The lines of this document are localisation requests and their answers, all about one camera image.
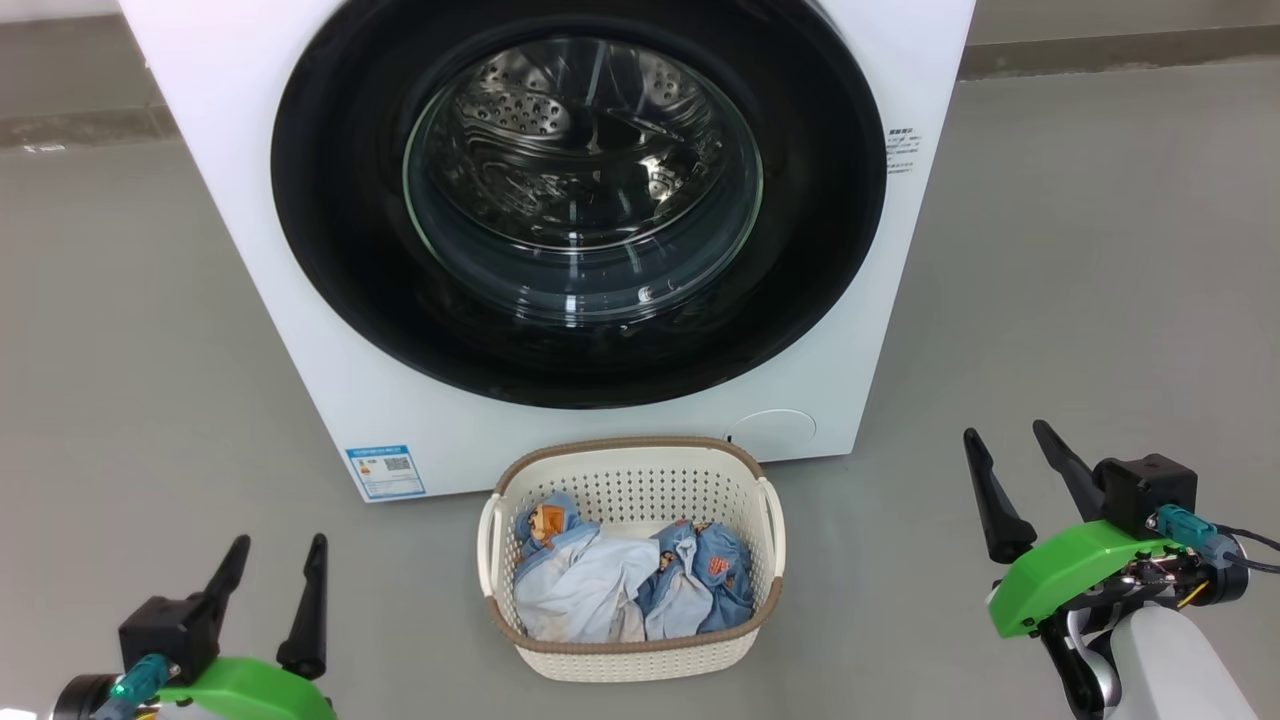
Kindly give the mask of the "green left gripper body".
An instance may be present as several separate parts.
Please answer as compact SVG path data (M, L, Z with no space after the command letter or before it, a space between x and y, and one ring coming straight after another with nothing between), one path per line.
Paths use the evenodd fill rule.
M308 679L251 657L220 657L189 685L157 692L164 705L188 700L223 720L337 720Z

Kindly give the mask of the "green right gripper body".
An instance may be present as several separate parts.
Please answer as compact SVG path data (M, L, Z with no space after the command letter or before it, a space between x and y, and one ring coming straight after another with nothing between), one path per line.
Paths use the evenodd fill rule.
M1110 610L1103 629L1144 606L1181 611L1238 600L1251 580L1239 546L1234 565L1217 569L1164 537L1135 539L1106 520L1068 528L1007 565L988 598L1002 638L1034 635L1074 611Z

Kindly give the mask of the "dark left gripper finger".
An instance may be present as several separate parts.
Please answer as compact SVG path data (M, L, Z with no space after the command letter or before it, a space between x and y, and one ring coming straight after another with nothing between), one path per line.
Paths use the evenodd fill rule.
M204 593L212 605L214 614L224 614L227 611L230 596L241 584L251 544L250 536L237 536L205 585Z
M303 562L303 591L291 630L276 650L285 671L316 680L326 673L328 538L315 534Z

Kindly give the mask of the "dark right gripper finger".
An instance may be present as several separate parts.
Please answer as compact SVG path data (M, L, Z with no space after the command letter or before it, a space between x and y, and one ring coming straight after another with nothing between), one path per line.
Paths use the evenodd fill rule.
M1102 519L1105 493L1094 484L1092 469L1046 420L1034 420L1032 429L1044 460L1062 478L1082 520Z
M1038 539L1034 527L1020 518L995 475L995 460L974 428L963 433L972 488L991 561L1014 564Z

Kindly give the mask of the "pale blue printed garment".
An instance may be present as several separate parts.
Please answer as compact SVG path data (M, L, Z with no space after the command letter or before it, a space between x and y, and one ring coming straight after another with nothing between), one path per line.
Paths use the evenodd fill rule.
M637 596L659 568L655 539L614 536L582 520L573 498L559 491L531 506L515 533L515 609L530 638L571 644L646 639Z

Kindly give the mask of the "denim blue printed garment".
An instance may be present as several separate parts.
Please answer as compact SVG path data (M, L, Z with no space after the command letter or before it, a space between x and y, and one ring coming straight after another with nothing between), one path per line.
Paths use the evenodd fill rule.
M636 598L646 641L724 632L751 618L751 555L731 528L681 519L652 538L659 565Z

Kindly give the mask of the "black round glass washer door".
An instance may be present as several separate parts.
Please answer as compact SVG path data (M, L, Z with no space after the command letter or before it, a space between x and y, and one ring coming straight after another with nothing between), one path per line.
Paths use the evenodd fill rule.
M566 325L461 284L402 184L413 123L460 72L558 37L635 44L704 73L746 117L763 200L736 259L681 304ZM808 0L344 0L297 61L271 142L276 213L328 305L406 366L508 404L632 407L723 384L840 300L884 208L884 118Z

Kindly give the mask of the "cream perforated basket brown rim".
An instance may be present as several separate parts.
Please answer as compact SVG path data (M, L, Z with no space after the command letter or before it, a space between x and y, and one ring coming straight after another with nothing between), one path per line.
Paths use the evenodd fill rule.
M748 620L671 641L584 644L532 638L516 609L516 527L521 512L557 491L608 537L641 539L680 519L726 524L749 553ZM742 448L699 437L596 439L538 450L504 473L481 510L477 577L492 620L535 673L570 683L659 682L718 673L749 652L782 594L786 539L780 497Z

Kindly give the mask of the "blue energy label sticker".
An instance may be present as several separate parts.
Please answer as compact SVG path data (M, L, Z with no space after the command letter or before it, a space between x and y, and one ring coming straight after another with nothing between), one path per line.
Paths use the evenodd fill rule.
M404 445L347 448L344 455L366 502L428 496L412 454Z

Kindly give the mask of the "round white filter cover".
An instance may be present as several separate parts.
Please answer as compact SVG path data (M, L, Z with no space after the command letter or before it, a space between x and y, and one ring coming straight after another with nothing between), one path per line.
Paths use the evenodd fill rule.
M758 462L780 462L817 457L812 442L817 421L792 409L771 409L754 413L732 424L723 441L736 445Z

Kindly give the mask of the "small printed text label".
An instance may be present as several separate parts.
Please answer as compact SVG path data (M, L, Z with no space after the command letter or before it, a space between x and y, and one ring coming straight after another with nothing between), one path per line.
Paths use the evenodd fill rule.
M925 136L911 127L887 129L884 135L886 168L888 176L913 172Z

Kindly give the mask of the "perforated steel washer drum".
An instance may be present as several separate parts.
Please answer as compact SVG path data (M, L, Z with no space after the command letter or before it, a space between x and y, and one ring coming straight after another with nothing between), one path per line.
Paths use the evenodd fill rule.
M746 117L692 67L558 37L486 56L413 123L404 201L461 284L566 325L681 304L741 252L763 200Z

